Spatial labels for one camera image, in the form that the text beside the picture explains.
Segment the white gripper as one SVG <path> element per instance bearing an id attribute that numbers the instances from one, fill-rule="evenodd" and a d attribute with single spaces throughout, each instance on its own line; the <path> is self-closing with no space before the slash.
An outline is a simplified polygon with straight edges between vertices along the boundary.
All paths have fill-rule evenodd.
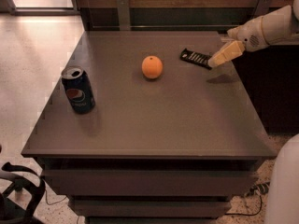
<path id="1" fill-rule="evenodd" d="M 254 52 L 268 47 L 263 35 L 263 16 L 228 30 L 227 35 L 234 41 L 227 42 L 212 55 L 207 62 L 211 68 L 230 62 L 241 56 L 245 50 Z"/>

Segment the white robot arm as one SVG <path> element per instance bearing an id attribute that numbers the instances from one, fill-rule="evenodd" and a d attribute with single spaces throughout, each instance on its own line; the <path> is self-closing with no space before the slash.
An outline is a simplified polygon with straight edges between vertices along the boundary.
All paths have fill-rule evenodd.
<path id="1" fill-rule="evenodd" d="M 276 157 L 263 224 L 299 224 L 299 0 L 227 31 L 230 40 L 208 61 L 217 67 L 243 56 L 239 71 L 252 88 L 263 126 L 292 133 Z"/>

